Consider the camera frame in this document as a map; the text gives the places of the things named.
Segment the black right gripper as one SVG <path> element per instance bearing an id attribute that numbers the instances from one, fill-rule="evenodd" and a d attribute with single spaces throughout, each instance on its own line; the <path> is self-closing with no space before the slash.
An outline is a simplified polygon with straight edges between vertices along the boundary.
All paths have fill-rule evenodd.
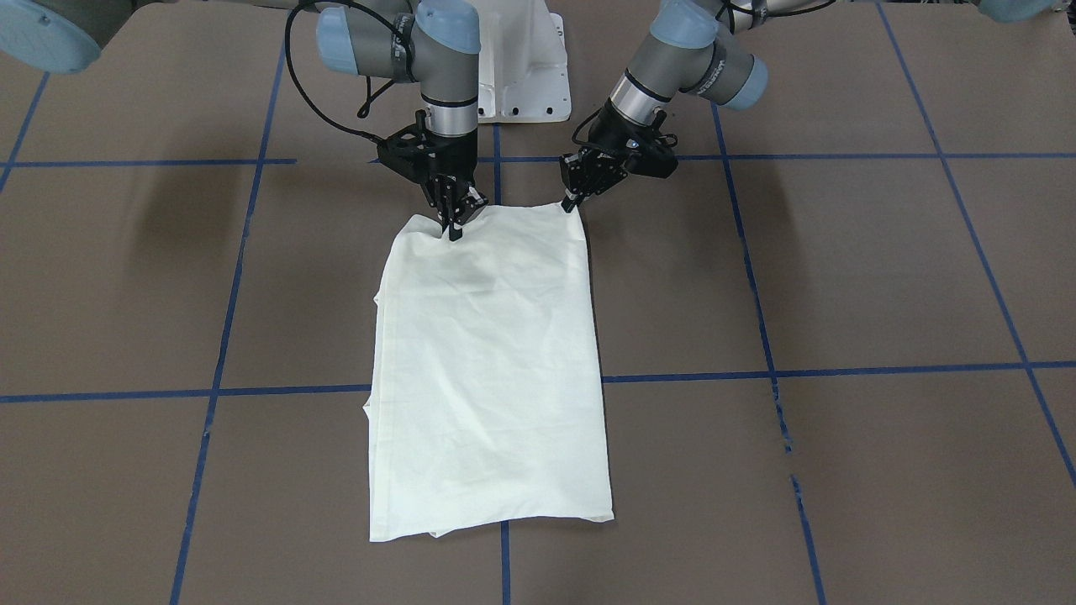
<path id="1" fill-rule="evenodd" d="M 424 133 L 428 177 L 422 185 L 427 203 L 441 221 L 449 241 L 462 238 L 462 226 L 472 221 L 489 205 L 489 197 L 477 191 L 475 171 L 479 164 L 479 133 L 445 137 Z"/>

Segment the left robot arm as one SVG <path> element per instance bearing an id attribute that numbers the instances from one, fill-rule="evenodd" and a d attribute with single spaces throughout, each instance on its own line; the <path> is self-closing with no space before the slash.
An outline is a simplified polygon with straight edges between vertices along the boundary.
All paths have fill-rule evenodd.
<path id="1" fill-rule="evenodd" d="M 660 115 L 677 97 L 704 101 L 709 150 L 685 160 L 723 161 L 712 116 L 756 72 L 758 58 L 727 27 L 753 31 L 758 1 L 662 1 L 661 36 L 648 30 L 614 87 L 575 127 L 560 169 L 562 209 L 572 211 L 629 175 L 680 161 Z M 766 1 L 766 22 L 787 26 L 799 66 L 806 119 L 784 142 L 738 142 L 731 160 L 1057 161 L 1068 170 L 1073 130 L 1060 102 L 1073 89 L 1073 32 L 1065 1 L 1027 22 L 995 22 L 977 3 L 928 5 Z"/>

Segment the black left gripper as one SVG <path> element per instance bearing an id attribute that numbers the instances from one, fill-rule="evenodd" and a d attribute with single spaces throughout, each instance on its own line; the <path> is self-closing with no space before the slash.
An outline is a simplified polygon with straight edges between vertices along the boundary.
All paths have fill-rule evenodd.
<path id="1" fill-rule="evenodd" d="M 611 101 L 606 101 L 576 127 L 572 142 L 579 150 L 560 157 L 565 187 L 560 202 L 562 211 L 572 213 L 587 198 L 603 194 L 631 175 L 624 170 L 629 141 L 657 137 L 665 122 L 665 111 L 659 108 L 650 118 L 649 124 L 638 124 L 622 115 Z"/>

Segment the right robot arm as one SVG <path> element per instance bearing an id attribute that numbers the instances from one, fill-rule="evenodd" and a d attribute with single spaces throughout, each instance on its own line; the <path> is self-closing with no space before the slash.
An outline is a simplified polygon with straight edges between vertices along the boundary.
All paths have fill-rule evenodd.
<path id="1" fill-rule="evenodd" d="M 4 1 L 1 46 L 8 56 L 49 73 L 74 74 L 97 60 L 145 1 Z M 332 122 L 342 133 L 371 141 L 377 158 L 423 189 L 447 238 L 487 206 L 475 183 L 479 127 L 480 27 L 465 1 L 259 1 L 286 12 L 284 53 L 293 87 L 293 23 L 318 15 L 318 58 L 328 69 L 366 81 L 356 116 L 366 118 L 385 88 L 419 86 L 423 107 L 414 122 L 388 137 Z M 383 79 L 384 87 L 372 81 Z"/>

